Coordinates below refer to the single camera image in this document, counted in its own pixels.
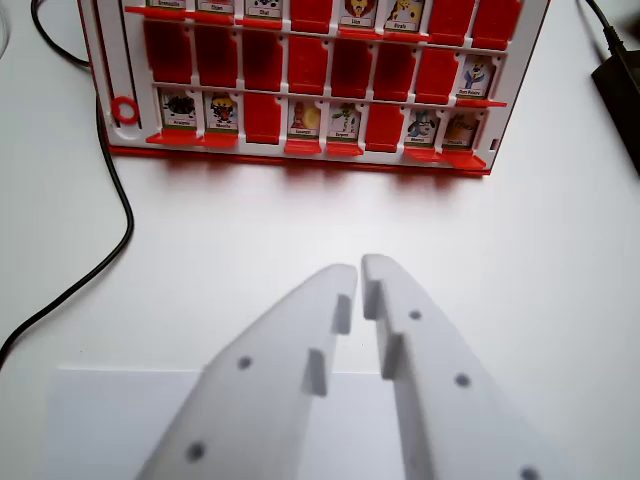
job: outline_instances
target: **white table surface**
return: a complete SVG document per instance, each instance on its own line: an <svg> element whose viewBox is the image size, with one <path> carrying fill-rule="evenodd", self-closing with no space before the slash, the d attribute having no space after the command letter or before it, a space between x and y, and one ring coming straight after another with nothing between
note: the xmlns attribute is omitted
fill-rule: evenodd
<svg viewBox="0 0 640 480"><path fill-rule="evenodd" d="M3 1L13 26L0 60L4 339L101 260L125 219L91 79L38 37L28 2ZM637 2L602 7L617 25ZM84 56L75 2L42 12ZM636 479L640 184L591 81L597 62L575 2L553 1L482 180L118 158L133 241L0 373L0 476L41 478L58 366L198 368L314 271L379 252L431 292L575 478ZM359 303L335 368L377 369Z"/></svg>

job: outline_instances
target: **cartoon character picture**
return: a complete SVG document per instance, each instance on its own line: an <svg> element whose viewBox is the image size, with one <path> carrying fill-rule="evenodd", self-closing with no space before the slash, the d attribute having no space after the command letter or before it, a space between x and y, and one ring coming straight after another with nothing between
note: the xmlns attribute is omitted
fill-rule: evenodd
<svg viewBox="0 0 640 480"><path fill-rule="evenodd" d="M340 23L352 27L372 27L376 0L344 0L340 6Z"/></svg>
<svg viewBox="0 0 640 480"><path fill-rule="evenodd" d="M158 90L166 127L196 128L196 105L185 90Z"/></svg>
<svg viewBox="0 0 640 480"><path fill-rule="evenodd" d="M238 105L227 92L207 92L204 97L207 130L238 131Z"/></svg>
<svg viewBox="0 0 640 480"><path fill-rule="evenodd" d="M213 13L233 13L231 0L197 0L198 10Z"/></svg>
<svg viewBox="0 0 640 480"><path fill-rule="evenodd" d="M389 2L391 11L385 22L385 29L415 32L420 27L424 0L396 0Z"/></svg>
<svg viewBox="0 0 640 480"><path fill-rule="evenodd" d="M444 148L471 148L480 122L474 113L457 113L449 119L444 134Z"/></svg>
<svg viewBox="0 0 640 480"><path fill-rule="evenodd" d="M417 147L432 147L440 119L429 110L414 110L411 112L410 120L404 143Z"/></svg>
<svg viewBox="0 0 640 480"><path fill-rule="evenodd" d="M494 72L489 57L468 55L464 62L464 74L456 96L463 98L486 98Z"/></svg>
<svg viewBox="0 0 640 480"><path fill-rule="evenodd" d="M280 0L245 0L245 9L251 17L278 19L282 17Z"/></svg>
<svg viewBox="0 0 640 480"><path fill-rule="evenodd" d="M360 112L355 103L332 104L329 110L330 123L328 140L357 142L360 130Z"/></svg>
<svg viewBox="0 0 640 480"><path fill-rule="evenodd" d="M185 0L147 0L147 7L186 8Z"/></svg>
<svg viewBox="0 0 640 480"><path fill-rule="evenodd" d="M320 109L313 102L289 104L290 137L318 137Z"/></svg>

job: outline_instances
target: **screw hole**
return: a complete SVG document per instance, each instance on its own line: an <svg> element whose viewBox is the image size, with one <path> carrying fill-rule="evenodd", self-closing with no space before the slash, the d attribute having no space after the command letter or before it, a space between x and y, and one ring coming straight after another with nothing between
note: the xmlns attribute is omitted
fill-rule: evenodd
<svg viewBox="0 0 640 480"><path fill-rule="evenodd" d="M198 460L200 460L202 457L204 457L204 454L206 451L207 449L204 443L193 442L191 445L189 445L189 448L187 448L187 451L186 451L187 460L191 463L195 463Z"/></svg>
<svg viewBox="0 0 640 480"><path fill-rule="evenodd" d="M241 357L240 360L238 360L238 368L240 370L246 370L251 366L252 363L253 360L251 359L251 357Z"/></svg>
<svg viewBox="0 0 640 480"><path fill-rule="evenodd" d="M471 385L471 379L469 378L468 375L464 373L459 373L458 375L456 375L456 383L458 384L459 387L466 388L469 385Z"/></svg>
<svg viewBox="0 0 640 480"><path fill-rule="evenodd" d="M522 480L540 480L540 475L535 468L525 467L520 470L520 478Z"/></svg>

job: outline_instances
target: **white plastic frame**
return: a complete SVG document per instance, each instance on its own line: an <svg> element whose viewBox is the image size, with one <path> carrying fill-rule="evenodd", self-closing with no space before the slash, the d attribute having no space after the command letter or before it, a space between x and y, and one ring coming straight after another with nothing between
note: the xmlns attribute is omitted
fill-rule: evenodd
<svg viewBox="0 0 640 480"><path fill-rule="evenodd" d="M384 32L384 21L386 17L386 9L388 1L393 0L378 0L377 16L375 22L376 33L382 34ZM234 40L237 43L238 50L238 80L236 88L221 88L221 87L209 87L200 85L197 59L195 56L195 42L193 41L193 26L196 24L192 19L184 20L185 29L188 31L188 35L191 40L191 54L193 63L193 74L191 77L190 85L182 84L167 84L157 83L153 81L153 75L147 62L147 55L144 45L143 37L143 20L142 15L128 13L124 11L126 6L143 6L144 0L78 0L83 24L85 27L85 34L87 44L92 60L93 72L96 81L96 88L100 98L102 111L105 116L105 124L107 127L107 134L109 142L113 146L117 147L134 147L134 148L154 148L162 150L179 150L179 151L193 151L193 152L211 152L211 153L223 153L223 154L236 154L236 155L254 155L254 156L274 156L282 158L307 158L313 160L327 160L327 161L344 161L344 162L358 162L365 164L385 164L385 165L413 165L424 167L436 167L436 168L451 168L450 165L444 163L425 163L425 162L412 162L408 157L404 156L404 137L406 135L406 127L409 122L409 113L411 108L419 107L420 109L435 109L439 111L441 122L439 131L436 136L435 149L438 152L442 151L442 138L446 129L448 118L453 111L466 111L473 110L482 112L482 121L479 126L479 130L475 136L473 149L474 153L480 157L487 165L486 170L490 170L493 167L495 156L497 154L497 146L501 143L502 136L506 129L507 122L511 115L511 111L514 106L514 102L522 83L524 73L531 56L533 46L535 44L538 32L540 30L544 14L548 5L548 0L523 0L522 9L520 12L520 18L514 32L511 41L505 51L497 50L485 50L472 48L472 38L470 36L475 19L475 12L477 10L480 0L476 1L474 13L467 31L465 41L462 47L451 47L446 45L429 44L428 42L421 41L414 46L416 57L416 68L414 69L412 85L410 93L406 102L387 102L382 100L373 100L373 77L375 73L378 46L382 40L368 41L373 47L370 51L373 56L372 65L370 71L369 85L366 91L364 99L353 98L341 98L331 96L331 68L333 60L333 45L334 40L338 37L338 21L339 21L339 5L340 0L334 0L332 17L329 26L329 33L327 35L305 33L305 32L292 32L291 20L289 16L290 0L281 0L283 9L282 18L282 30L272 31L275 35L279 35L280 43L283 46L283 66L282 66L282 82L279 92L260 92L273 94L279 98L277 101L281 104L282 120L280 137L277 145L248 143L246 136L244 135L244 123L243 123L243 93L247 92L244 88L244 76L242 72L242 30L246 27L241 25L234 25L228 27L230 30L238 33ZM195 0L187 0L187 10L195 9ZM429 15L431 12L432 0L426 0L423 9L422 20L420 22L420 33L428 33L427 26ZM234 0L235 13L234 17L236 21L244 16L244 0ZM289 92L289 85L287 82L288 72L288 37L290 34L306 35L306 36L319 36L328 41L328 45L325 46L328 50L328 65L327 75L325 80L325 87L323 95L302 95ZM493 57L494 64L497 65L494 78L492 80L489 98L495 101L506 102L507 106L493 107L487 109L472 109L456 107L455 89L452 90L449 96L449 102L446 105L436 104L424 104L415 102L415 82L417 72L420 66L421 56L424 48L439 48L439 49L451 49L459 53L458 62L459 65L464 65L464 58L467 54L487 55ZM457 84L458 79L462 75L462 68L458 68L456 80L454 85ZM113 97L125 96L134 98L139 107L140 120L137 124L125 125L119 124L113 118L111 111L111 95L109 89L109 81L111 83L111 89ZM201 91L215 90L215 91L231 91L238 94L238 98L235 99L238 103L239 110L239 122L238 122L238 143L233 148L210 148L201 146L167 146L158 144L149 144L146 139L152 135L157 134L161 129L161 122L159 119L159 110L157 106L156 89L158 87L172 87L172 88L187 88L196 92L200 96ZM358 105L358 109L362 112L360 122L360 132L358 135L358 145L364 151L363 155L356 157L350 156L335 156L328 155L326 153L326 132L327 132L327 117L323 110L322 125L320 132L320 146L322 152L315 155L301 155L301 154L287 154L284 152L284 145L287 140L287 116L288 116L288 99L290 98L304 98L307 100L314 100L316 102L340 102L349 101ZM368 110L371 103L392 103L404 107L401 112L404 115L403 132L398 141L397 149L395 153L383 153L367 151L365 145L365 134L368 120ZM198 135L201 135L204 131L204 117L203 111L200 108L197 111L198 115Z"/></svg>

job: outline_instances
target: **black cable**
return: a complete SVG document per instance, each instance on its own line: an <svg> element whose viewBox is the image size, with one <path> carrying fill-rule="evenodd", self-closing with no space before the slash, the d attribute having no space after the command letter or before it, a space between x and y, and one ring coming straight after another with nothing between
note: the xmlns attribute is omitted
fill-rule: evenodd
<svg viewBox="0 0 640 480"><path fill-rule="evenodd" d="M598 20L600 20L600 23L602 24L603 27L607 28L611 26L609 24L609 20L607 20L607 17L604 16L604 13L602 13L602 10L600 10L600 7L595 2L595 0L584 0L584 1L587 2L587 5L591 7L591 10L593 10L593 12L596 14L596 16L598 17Z"/></svg>
<svg viewBox="0 0 640 480"><path fill-rule="evenodd" d="M75 55L71 55L64 48L54 42L49 34L44 31L44 28L42 28L42 24L40 23L40 19L38 18L38 8L40 8L40 4L42 3L42 1L43 0L31 0L31 19L33 20L33 25L36 27L36 30L38 30L38 33L40 34L42 39L47 42L47 45L49 45L58 55L60 55L65 60L68 60L69 62L79 67L89 67L89 62L87 60L82 60Z"/></svg>
<svg viewBox="0 0 640 480"><path fill-rule="evenodd" d="M51 48L53 48L65 60L68 60L69 62L81 67L89 66L89 62L86 62L85 60L81 60L77 57L74 57L69 52L67 52L66 50L62 49L60 46L53 43L53 40L51 40L51 38L49 38L49 36L44 32L44 30L42 29L42 25L40 25L40 22L37 17L38 3L39 3L38 0L32 0L31 2L31 13L34 19L33 21L36 24L36 28L38 29L42 37L45 39L45 41L49 44L49 46L51 46ZM120 182L120 178L118 177L118 172L116 171L116 168L113 164L113 158L111 157L111 152L109 152L109 146L108 146L107 138L105 135L104 119L102 118L102 113L100 111L100 104L97 99L96 99L96 128L98 131L98 140L100 142L100 149L102 150L102 155L104 156L104 161L107 164L109 175L111 176L111 180L113 181L113 185L116 188L116 192L118 193L118 197L122 202L122 207L124 208L124 212L127 217L127 229L125 230L124 235L120 240L120 242L118 243L118 245L116 245L116 247L111 251L111 253L109 253L109 255L107 255L104 258L104 260L102 260L98 265L96 265L84 277L82 277L80 280L78 280L76 283L71 285L64 292L62 292L62 294L60 294L58 298L56 298L54 301L49 303L42 310L40 310L39 312L35 313L31 317L29 317L27 320L25 320L20 326L18 326L18 328L16 328L11 333L11 335L9 335L7 340L5 340L4 344L2 345L2 348L0 348L0 370L2 369L2 366L6 362L7 357L11 353L11 350L14 344L20 338L20 336L24 334L35 323L42 320L49 313L51 313L53 310L55 310L60 305L62 305L65 302L65 300L67 300L74 293L80 290L83 286L89 283L93 278L95 278L96 275L98 275L118 255L120 255L120 253L125 249L129 241L131 240L131 237L133 236L133 229L135 225L134 218L133 218L133 210L131 209L131 204L129 203L127 194L125 193L124 188L122 187L122 183Z"/></svg>
<svg viewBox="0 0 640 480"><path fill-rule="evenodd" d="M623 46L622 40L620 40L620 37L618 37L615 29L611 26L609 20L607 20L607 17L604 16L604 13L602 13L602 10L600 10L600 7L595 2L595 0L584 1L591 7L591 10L593 10L593 13L596 14L598 20L600 20L600 23L603 27L602 31L604 32L604 36L607 39L607 44L609 45L609 51L611 52L611 54L618 55L621 52L624 52L625 48Z"/></svg>

